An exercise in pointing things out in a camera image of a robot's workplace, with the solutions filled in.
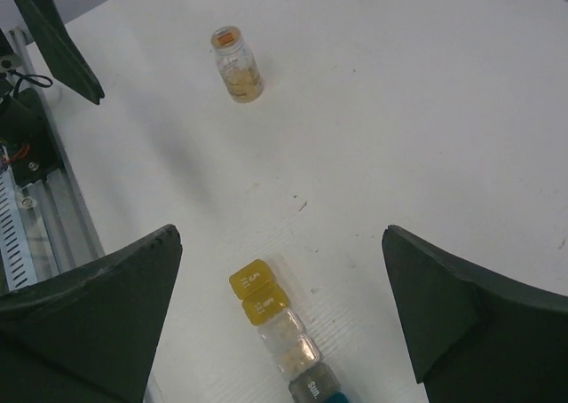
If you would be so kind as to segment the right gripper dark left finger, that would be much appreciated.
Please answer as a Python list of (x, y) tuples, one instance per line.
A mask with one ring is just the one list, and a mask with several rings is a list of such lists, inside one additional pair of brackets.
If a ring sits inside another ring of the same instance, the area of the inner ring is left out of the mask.
[(141, 402), (178, 276), (166, 225), (1, 297), (3, 402)]

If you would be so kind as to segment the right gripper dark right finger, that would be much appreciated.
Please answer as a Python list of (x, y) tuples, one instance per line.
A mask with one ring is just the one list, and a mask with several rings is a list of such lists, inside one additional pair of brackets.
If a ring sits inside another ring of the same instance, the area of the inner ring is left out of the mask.
[(430, 402), (565, 402), (567, 298), (396, 226), (383, 257), (417, 383)]

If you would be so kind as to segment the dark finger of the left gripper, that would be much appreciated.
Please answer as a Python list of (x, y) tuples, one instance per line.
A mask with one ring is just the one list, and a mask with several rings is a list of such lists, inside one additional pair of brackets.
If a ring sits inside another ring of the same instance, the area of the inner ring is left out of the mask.
[(54, 0), (13, 0), (51, 75), (98, 105), (104, 90), (68, 34)]

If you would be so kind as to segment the clear glass pill bottle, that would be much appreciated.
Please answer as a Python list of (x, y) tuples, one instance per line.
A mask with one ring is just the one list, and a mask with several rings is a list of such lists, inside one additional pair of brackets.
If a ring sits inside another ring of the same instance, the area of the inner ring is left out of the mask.
[(217, 70), (231, 98), (238, 103), (256, 100), (263, 92), (263, 80), (241, 31), (235, 26), (219, 28), (210, 42)]

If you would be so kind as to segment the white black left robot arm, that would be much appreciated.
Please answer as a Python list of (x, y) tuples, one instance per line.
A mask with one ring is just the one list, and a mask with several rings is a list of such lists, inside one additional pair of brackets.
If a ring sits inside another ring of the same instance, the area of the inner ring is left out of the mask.
[(51, 76), (23, 71), (22, 57), (1, 36), (1, 171), (11, 170), (18, 186), (45, 179), (62, 160), (35, 87), (55, 80), (91, 103), (105, 97), (99, 79), (69, 36), (53, 0), (13, 0)]

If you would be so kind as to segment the aluminium mounting rail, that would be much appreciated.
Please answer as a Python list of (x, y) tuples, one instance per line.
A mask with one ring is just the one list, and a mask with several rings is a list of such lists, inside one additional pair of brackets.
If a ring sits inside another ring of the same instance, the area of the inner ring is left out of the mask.
[[(28, 55), (29, 39), (15, 28), (2, 34), (12, 49), (22, 57), (25, 73), (38, 73)], [(45, 179), (17, 187), (17, 204), (25, 227), (38, 282), (73, 270), (101, 257), (103, 249), (94, 231), (83, 198), (71, 172), (62, 140), (55, 127), (55, 118), (48, 106), (47, 95), (56, 82), (47, 89), (35, 87), (51, 126), (56, 147), (61, 155), (61, 166)], [(1, 260), (1, 280), (8, 289)]]

